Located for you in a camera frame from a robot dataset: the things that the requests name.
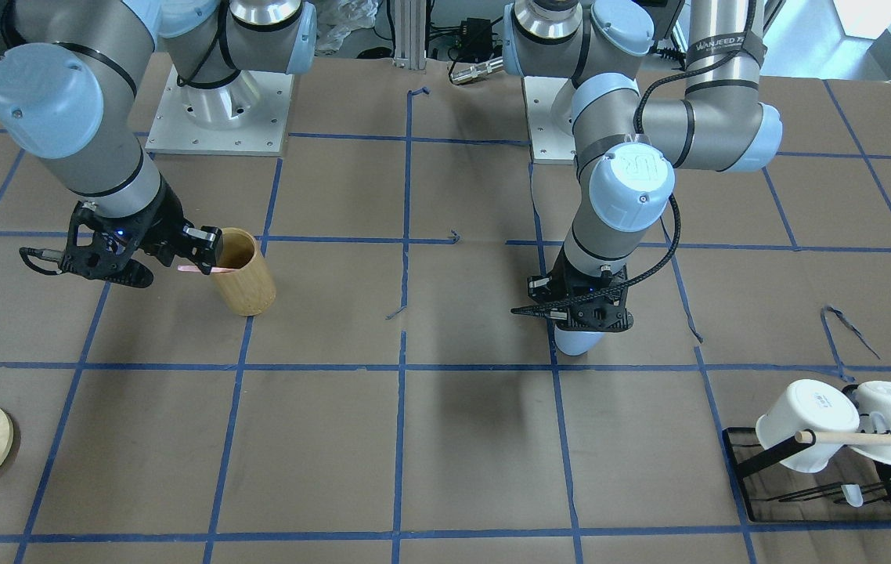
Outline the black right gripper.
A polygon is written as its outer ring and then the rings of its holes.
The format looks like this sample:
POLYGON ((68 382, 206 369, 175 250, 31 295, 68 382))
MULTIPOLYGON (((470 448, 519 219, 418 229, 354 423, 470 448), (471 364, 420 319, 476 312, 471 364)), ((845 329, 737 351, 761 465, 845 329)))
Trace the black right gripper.
POLYGON ((217 266, 222 230, 195 227, 185 218, 174 190, 162 183, 152 202, 133 215, 132 242, 163 266, 170 266, 174 258, 181 257, 206 270, 217 266))

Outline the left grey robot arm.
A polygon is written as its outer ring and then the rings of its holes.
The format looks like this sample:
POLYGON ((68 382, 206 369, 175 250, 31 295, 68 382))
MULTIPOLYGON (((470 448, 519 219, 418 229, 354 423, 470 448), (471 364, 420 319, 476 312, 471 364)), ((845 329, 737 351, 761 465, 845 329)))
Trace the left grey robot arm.
POLYGON ((654 99, 636 75, 655 42, 632 1, 517 1, 507 5, 509 74, 567 79, 581 203, 550 272, 528 282, 518 315, 549 319, 557 346, 578 356, 630 328, 628 258, 673 196, 678 168, 747 172, 781 145, 781 115, 759 99, 763 5, 695 1, 682 99, 654 99))

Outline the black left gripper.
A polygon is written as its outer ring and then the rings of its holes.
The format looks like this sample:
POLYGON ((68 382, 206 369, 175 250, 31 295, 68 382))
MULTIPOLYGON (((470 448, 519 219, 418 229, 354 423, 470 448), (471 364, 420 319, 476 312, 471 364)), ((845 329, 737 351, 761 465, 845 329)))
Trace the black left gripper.
POLYGON ((634 324, 626 308, 627 281, 626 268, 612 273, 603 266, 598 277, 586 275, 561 251, 547 275, 528 278, 528 296, 536 304, 511 313, 547 318, 566 331, 623 332, 634 324))

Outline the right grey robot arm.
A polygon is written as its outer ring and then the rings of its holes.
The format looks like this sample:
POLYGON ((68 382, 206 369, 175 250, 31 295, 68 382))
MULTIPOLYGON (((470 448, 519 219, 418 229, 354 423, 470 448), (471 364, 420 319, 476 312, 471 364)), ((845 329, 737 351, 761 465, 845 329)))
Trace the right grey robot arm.
POLYGON ((222 231, 185 218, 127 124, 150 57, 162 44, 190 121, 225 131, 263 114, 252 72, 309 71, 316 28, 307 1, 0 1, 0 122, 79 200, 65 249, 23 263, 145 287, 140 250, 211 272, 222 231))

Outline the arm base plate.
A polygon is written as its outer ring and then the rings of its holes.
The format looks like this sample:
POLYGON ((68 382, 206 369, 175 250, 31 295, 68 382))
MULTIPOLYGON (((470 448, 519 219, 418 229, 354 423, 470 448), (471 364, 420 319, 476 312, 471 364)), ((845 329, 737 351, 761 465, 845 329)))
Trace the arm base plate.
POLYGON ((294 78, 243 71, 219 89, 177 85, 171 70, 146 150, 155 154, 279 157, 294 78))
POLYGON ((543 165, 573 164, 571 106, 575 89, 570 79, 525 76, 523 90, 532 161, 543 165))

